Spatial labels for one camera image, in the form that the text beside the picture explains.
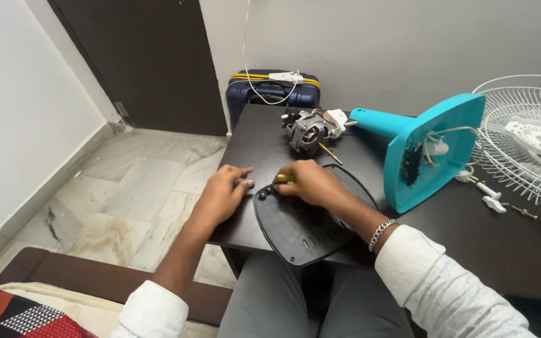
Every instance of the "hand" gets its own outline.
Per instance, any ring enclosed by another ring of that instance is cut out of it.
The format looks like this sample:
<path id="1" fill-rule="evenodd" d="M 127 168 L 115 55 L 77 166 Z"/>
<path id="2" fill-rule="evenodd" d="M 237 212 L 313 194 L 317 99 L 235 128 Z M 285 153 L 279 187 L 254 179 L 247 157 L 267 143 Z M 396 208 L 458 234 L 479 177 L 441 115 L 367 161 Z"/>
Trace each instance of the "hand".
<path id="1" fill-rule="evenodd" d="M 241 181 L 252 172 L 252 168 L 236 168 L 223 165 L 206 183 L 199 201 L 193 207 L 191 218 L 194 224 L 212 227 L 227 220 L 241 202 L 248 189 L 254 187 L 254 180 Z"/>
<path id="2" fill-rule="evenodd" d="M 292 185 L 278 184 L 273 180 L 275 190 L 281 195 L 294 195 L 312 205 L 332 210 L 337 202 L 352 197 L 342 183 L 329 170 L 318 165 L 314 160 L 292 162 L 279 170 L 279 174 L 293 174 L 296 182 Z"/>

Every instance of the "white sleeve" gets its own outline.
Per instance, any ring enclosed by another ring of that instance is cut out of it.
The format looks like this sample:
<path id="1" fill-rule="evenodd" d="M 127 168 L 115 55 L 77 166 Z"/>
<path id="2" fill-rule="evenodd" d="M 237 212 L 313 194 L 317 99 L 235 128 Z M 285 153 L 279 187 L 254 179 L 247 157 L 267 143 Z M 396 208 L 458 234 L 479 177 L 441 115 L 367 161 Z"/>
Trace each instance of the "white sleeve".
<path id="1" fill-rule="evenodd" d="M 111 338 L 178 337 L 189 307 L 174 293 L 146 280 L 124 305 Z"/>
<path id="2" fill-rule="evenodd" d="M 494 290 L 409 226 L 391 234 L 375 270 L 395 300 L 430 337 L 535 337 L 529 323 Z"/>

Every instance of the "yellow screwdriver handle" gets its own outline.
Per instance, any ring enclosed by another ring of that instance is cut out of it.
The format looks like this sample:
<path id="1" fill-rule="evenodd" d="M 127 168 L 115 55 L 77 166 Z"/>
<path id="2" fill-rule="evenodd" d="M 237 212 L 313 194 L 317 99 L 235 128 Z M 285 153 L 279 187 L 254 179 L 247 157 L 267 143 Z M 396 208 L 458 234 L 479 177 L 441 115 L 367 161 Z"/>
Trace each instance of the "yellow screwdriver handle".
<path id="1" fill-rule="evenodd" d="M 293 174 L 277 174 L 276 176 L 277 181 L 279 183 L 287 183 L 287 182 L 293 182 L 296 183 L 296 176 Z"/>

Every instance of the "teal fan stand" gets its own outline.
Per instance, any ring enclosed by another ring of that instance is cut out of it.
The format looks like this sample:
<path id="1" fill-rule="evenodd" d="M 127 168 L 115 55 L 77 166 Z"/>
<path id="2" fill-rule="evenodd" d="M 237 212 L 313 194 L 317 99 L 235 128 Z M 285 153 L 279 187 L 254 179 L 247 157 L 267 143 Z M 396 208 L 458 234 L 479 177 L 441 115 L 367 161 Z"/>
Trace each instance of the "teal fan stand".
<path id="1" fill-rule="evenodd" d="M 479 128 L 486 98 L 461 94 L 440 102 L 417 118 L 357 108 L 350 118 L 357 127 L 382 135 L 392 141 L 384 164 L 384 190 L 389 204 L 399 213 L 423 202 L 453 179 L 469 161 L 476 136 L 469 130 L 443 135 L 447 153 L 432 156 L 436 166 L 424 161 L 423 144 L 430 131 L 468 126 Z"/>

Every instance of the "white fan guard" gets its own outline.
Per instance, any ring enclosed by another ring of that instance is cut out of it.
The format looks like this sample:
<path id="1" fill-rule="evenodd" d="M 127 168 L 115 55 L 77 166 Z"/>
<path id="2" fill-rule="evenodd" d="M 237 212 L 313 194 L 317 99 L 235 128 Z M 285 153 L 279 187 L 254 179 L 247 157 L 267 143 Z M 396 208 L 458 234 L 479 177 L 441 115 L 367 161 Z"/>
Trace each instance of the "white fan guard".
<path id="1" fill-rule="evenodd" d="M 486 96 L 480 134 L 485 143 L 481 166 L 507 187 L 541 205 L 541 155 L 528 151 L 504 132 L 513 117 L 541 122 L 541 75 L 515 75 L 488 81 L 473 93 Z M 479 142 L 473 157 L 479 157 Z"/>

